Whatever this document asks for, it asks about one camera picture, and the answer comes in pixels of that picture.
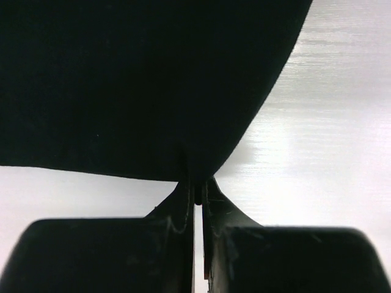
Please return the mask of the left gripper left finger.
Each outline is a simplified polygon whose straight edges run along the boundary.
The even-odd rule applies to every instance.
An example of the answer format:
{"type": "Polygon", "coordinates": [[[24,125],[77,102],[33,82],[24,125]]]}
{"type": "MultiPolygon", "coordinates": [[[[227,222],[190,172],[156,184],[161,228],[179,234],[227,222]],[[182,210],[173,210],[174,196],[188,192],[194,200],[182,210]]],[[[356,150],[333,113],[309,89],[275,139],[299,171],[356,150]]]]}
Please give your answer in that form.
{"type": "Polygon", "coordinates": [[[193,292],[194,193],[187,183],[143,218],[43,219],[19,238],[2,292],[193,292]]]}

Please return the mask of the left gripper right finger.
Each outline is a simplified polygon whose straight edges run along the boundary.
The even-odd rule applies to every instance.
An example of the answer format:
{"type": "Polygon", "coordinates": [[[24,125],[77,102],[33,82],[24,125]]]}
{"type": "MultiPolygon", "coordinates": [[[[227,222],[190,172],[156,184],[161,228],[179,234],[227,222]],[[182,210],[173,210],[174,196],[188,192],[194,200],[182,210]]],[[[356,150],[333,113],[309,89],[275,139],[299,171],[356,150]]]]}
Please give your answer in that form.
{"type": "Polygon", "coordinates": [[[210,292],[384,293],[390,284],[359,230],[263,226],[215,179],[201,186],[204,277],[210,292]]]}

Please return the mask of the black t-shirt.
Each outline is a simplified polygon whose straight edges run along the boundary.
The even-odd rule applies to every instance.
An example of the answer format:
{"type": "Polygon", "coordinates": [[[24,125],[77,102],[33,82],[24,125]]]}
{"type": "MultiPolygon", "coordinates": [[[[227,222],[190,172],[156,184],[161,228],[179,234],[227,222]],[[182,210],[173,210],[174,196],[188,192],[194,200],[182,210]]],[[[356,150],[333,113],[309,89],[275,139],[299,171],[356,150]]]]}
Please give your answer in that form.
{"type": "Polygon", "coordinates": [[[202,183],[310,1],[2,1],[1,165],[202,183]]]}

